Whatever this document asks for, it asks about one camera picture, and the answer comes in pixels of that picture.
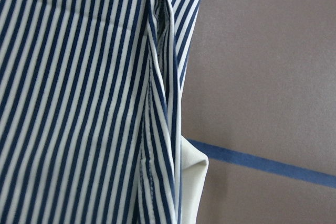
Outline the striped polo shirt white collar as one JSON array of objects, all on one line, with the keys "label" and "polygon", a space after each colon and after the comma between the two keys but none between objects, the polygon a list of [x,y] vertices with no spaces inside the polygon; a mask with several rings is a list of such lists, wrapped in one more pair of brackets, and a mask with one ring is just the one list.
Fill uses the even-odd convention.
[{"label": "striped polo shirt white collar", "polygon": [[201,0],[1,0],[1,223],[195,223]]}]

